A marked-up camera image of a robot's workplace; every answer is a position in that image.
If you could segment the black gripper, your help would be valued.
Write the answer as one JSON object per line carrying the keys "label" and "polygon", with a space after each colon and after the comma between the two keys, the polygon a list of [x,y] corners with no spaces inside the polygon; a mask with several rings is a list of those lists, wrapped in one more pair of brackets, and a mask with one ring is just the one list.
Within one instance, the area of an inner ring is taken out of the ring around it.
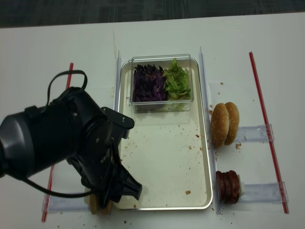
{"label": "black gripper", "polygon": [[68,158],[81,176],[81,183],[99,197],[100,208],[122,196],[140,200],[142,185],[122,165],[118,146],[121,139],[111,137],[112,122],[106,115],[89,122],[82,136],[81,150]]}

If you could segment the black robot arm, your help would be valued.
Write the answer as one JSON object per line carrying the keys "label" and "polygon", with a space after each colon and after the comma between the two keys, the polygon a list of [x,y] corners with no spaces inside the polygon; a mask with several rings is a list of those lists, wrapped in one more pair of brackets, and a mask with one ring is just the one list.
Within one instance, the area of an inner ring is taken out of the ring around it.
{"label": "black robot arm", "polygon": [[122,165],[119,144],[134,120],[99,107],[81,88],[72,87],[45,107],[28,107],[0,126],[0,174],[29,185],[30,176],[67,161],[100,207],[122,196],[139,199],[142,186]]}

